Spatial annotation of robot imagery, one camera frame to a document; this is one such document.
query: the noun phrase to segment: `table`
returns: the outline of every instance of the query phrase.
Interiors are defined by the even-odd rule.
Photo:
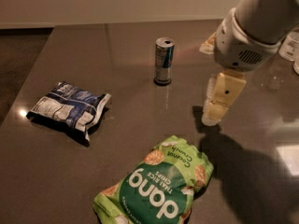
[[[204,127],[207,81],[221,67],[198,49],[219,24],[55,27],[0,129],[0,222],[98,223],[97,193],[174,134],[216,167],[189,223],[298,223],[299,178],[278,151],[298,154],[299,76],[273,57],[247,73],[248,85],[220,125]],[[153,82],[155,40],[162,36],[176,41],[172,83],[165,87]],[[20,114],[63,80],[112,95],[89,147]]]

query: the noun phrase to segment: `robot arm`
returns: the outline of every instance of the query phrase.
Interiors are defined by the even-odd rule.
[[[231,9],[214,37],[215,60],[224,71],[209,80],[205,125],[222,120],[245,87],[245,72],[276,54],[281,40],[298,23],[299,0],[241,0]]]

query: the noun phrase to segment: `chip bag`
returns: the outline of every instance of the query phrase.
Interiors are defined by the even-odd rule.
[[[171,136],[120,183],[101,191],[93,209],[102,224],[182,224],[212,171],[204,153]]]
[[[110,97],[110,94],[94,96],[65,81],[60,82],[37,102],[28,112],[27,118],[51,119],[56,122],[55,126],[58,126],[58,123],[65,124],[68,130],[79,136],[82,144],[88,145],[88,130],[99,122]]]

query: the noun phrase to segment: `energy drink can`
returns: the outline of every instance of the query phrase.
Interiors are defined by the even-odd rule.
[[[155,78],[157,85],[171,82],[171,63],[174,55],[175,41],[168,37],[156,40]]]

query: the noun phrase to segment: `wall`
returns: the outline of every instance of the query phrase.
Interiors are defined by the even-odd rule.
[[[239,0],[0,0],[0,28],[223,18]]]

